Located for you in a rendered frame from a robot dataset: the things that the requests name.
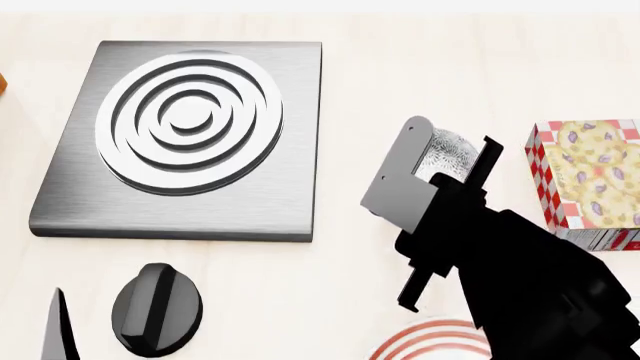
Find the black stove knob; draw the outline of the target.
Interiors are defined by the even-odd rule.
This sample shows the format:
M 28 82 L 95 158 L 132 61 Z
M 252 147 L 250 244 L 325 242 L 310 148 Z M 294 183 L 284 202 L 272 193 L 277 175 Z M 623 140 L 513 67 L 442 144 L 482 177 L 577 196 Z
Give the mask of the black stove knob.
M 149 359 L 184 347 L 202 317 L 203 302 L 194 282 L 167 263 L 148 263 L 116 297 L 111 323 L 126 350 Z

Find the grey left gripper plate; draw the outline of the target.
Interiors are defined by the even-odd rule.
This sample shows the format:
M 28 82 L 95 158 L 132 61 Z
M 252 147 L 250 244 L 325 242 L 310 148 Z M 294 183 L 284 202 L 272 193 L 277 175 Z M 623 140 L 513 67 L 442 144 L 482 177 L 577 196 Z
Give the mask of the grey left gripper plate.
M 57 288 L 49 306 L 41 360 L 66 360 L 62 324 L 61 290 Z

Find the cookie box red checkered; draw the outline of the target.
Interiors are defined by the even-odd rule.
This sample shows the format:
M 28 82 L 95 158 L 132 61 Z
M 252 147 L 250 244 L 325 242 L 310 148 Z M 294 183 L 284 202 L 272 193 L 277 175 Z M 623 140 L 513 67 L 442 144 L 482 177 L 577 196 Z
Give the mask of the cookie box red checkered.
M 550 233 L 640 251 L 640 119 L 537 122 L 524 150 Z

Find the grey metal stove burner plate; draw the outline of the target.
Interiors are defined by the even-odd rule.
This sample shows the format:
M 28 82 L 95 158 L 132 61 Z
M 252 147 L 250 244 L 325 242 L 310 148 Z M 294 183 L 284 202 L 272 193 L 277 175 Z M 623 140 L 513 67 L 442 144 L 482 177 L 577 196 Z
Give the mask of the grey metal stove burner plate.
M 310 242 L 322 45 L 103 41 L 36 236 Z

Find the grey right gripper plate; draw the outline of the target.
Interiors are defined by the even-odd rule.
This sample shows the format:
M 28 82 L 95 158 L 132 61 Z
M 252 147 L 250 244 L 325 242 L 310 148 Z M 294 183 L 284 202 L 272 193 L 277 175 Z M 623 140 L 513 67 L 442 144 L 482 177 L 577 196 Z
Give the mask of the grey right gripper plate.
M 408 119 L 389 149 L 360 205 L 406 233 L 414 233 L 437 192 L 415 176 L 429 149 L 434 126 L 423 116 Z

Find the grey gripper plate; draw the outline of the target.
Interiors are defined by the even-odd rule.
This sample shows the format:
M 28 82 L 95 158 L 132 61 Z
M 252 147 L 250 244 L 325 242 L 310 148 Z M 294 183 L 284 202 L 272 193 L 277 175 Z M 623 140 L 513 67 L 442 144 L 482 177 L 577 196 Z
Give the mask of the grey gripper plate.
M 49 306 L 41 360 L 66 360 L 62 324 L 61 290 L 57 288 Z
M 415 176 L 429 149 L 434 126 L 423 116 L 408 119 L 389 149 L 360 205 L 406 233 L 414 233 L 437 192 Z

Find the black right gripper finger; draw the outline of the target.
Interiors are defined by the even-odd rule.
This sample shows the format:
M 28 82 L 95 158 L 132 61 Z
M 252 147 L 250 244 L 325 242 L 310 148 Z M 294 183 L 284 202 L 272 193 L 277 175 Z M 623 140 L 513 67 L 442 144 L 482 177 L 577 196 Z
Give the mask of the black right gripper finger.
M 466 185 L 474 189 L 483 188 L 504 149 L 504 146 L 489 136 L 485 136 L 483 140 L 485 145 L 466 178 Z
M 416 308 L 416 303 L 427 287 L 434 272 L 416 260 L 410 260 L 409 266 L 413 271 L 401 290 L 397 302 L 402 308 L 412 311 L 413 313 L 418 313 L 419 310 Z

